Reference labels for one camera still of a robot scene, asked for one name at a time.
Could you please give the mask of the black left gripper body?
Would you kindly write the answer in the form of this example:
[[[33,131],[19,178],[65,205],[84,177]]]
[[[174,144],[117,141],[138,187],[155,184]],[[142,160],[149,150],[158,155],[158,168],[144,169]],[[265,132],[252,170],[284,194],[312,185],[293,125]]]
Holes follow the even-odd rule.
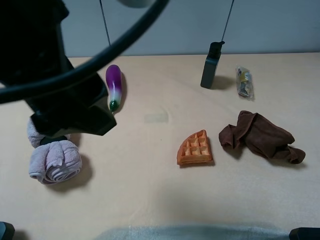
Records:
[[[48,137],[103,136],[117,125],[108,107],[107,87],[97,73],[71,88],[26,102],[34,111],[30,118],[36,130]]]

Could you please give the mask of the grey robot base front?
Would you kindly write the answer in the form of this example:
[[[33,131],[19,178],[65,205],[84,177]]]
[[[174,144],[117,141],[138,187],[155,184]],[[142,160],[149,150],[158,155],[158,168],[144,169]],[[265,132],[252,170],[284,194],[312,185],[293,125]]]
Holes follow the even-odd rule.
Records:
[[[288,240],[289,232],[252,225],[183,224],[115,227],[97,240]]]

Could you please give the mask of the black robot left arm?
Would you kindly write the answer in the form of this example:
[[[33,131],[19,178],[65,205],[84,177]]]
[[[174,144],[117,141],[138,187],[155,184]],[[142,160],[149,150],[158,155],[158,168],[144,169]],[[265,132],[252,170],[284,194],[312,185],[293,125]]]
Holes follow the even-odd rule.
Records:
[[[97,67],[74,68],[61,23],[69,11],[61,0],[3,0],[0,3],[0,82],[25,100],[42,135],[102,136],[116,126],[108,91]]]

